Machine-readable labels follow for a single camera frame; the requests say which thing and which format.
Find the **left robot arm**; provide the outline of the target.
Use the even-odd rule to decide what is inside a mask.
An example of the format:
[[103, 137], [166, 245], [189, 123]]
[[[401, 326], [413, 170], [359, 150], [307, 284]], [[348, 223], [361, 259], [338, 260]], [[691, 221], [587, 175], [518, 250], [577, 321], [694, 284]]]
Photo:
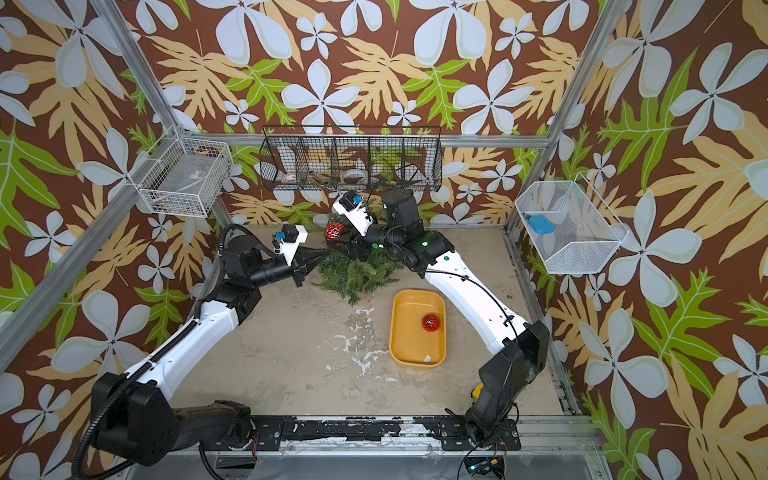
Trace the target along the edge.
[[248, 406], [218, 400], [174, 408], [170, 402], [195, 366], [252, 313], [263, 287], [287, 279], [301, 286], [325, 259], [325, 250], [305, 247], [307, 237], [303, 226], [291, 224], [274, 234], [271, 245], [240, 224], [222, 230], [216, 283], [192, 317], [125, 373], [106, 374], [94, 385], [90, 424], [72, 460], [73, 478], [89, 478], [85, 460], [91, 448], [122, 458], [99, 473], [107, 479], [134, 464], [152, 466], [193, 445], [241, 447], [250, 442]]

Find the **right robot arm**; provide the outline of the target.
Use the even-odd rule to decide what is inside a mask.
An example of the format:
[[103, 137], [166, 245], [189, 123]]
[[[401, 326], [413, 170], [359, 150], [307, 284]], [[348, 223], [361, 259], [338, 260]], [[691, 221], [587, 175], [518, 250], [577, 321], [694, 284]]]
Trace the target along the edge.
[[379, 221], [360, 193], [345, 192], [332, 205], [343, 230], [326, 242], [353, 260], [387, 252], [439, 290], [474, 327], [492, 357], [479, 370], [482, 387], [463, 418], [471, 442], [488, 446], [503, 436], [515, 400], [544, 369], [549, 331], [504, 305], [442, 233], [425, 228], [412, 190], [386, 192], [382, 208], [385, 219]]

